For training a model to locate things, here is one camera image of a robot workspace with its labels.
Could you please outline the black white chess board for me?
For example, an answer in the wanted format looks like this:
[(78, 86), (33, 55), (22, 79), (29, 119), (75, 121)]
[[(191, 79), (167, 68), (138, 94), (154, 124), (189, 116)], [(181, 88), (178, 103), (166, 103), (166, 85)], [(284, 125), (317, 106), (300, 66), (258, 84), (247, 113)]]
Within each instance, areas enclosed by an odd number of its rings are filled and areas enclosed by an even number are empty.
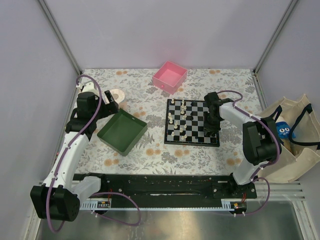
[(209, 109), (203, 100), (168, 99), (166, 102), (164, 143), (200, 147), (219, 147), (219, 135), (204, 132), (205, 112)]

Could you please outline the pink plastic box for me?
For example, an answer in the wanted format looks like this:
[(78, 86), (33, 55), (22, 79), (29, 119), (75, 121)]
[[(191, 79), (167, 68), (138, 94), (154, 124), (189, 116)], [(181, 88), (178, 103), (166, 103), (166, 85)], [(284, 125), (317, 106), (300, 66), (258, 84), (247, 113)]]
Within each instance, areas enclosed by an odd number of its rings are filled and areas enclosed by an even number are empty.
[(188, 70), (171, 61), (164, 65), (152, 76), (155, 87), (173, 95), (187, 78)]

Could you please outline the green plastic tray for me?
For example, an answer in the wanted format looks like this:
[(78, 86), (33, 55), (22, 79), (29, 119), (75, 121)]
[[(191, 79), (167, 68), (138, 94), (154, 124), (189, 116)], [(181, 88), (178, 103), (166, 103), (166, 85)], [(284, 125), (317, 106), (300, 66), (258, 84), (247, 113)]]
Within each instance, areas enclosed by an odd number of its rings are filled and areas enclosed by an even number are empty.
[(119, 109), (97, 133), (101, 142), (127, 156), (147, 131), (147, 123), (134, 117), (123, 109)]

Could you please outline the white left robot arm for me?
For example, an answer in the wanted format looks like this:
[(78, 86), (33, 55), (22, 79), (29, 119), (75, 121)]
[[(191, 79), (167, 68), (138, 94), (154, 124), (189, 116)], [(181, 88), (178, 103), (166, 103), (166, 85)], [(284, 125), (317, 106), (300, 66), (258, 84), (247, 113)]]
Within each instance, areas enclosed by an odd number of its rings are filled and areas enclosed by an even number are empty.
[(101, 93), (93, 82), (85, 83), (76, 99), (65, 127), (62, 148), (56, 162), (41, 185), (35, 185), (30, 197), (40, 219), (72, 222), (80, 206), (92, 194), (107, 195), (109, 186), (96, 176), (86, 176), (72, 185), (78, 162), (97, 129), (97, 121), (116, 114), (119, 106), (110, 91)]

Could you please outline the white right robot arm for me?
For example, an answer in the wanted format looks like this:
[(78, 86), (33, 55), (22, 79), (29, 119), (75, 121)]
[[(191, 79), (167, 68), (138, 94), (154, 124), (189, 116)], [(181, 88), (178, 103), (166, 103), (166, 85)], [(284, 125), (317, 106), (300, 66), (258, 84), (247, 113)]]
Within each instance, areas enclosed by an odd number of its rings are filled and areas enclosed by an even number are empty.
[(242, 151), (245, 159), (230, 175), (228, 194), (239, 198), (255, 180), (255, 176), (280, 157), (281, 143), (276, 122), (272, 117), (261, 118), (251, 114), (230, 98), (221, 99), (217, 92), (204, 97), (208, 111), (204, 113), (203, 130), (206, 136), (213, 136), (221, 130), (220, 123), (228, 121), (242, 131)]

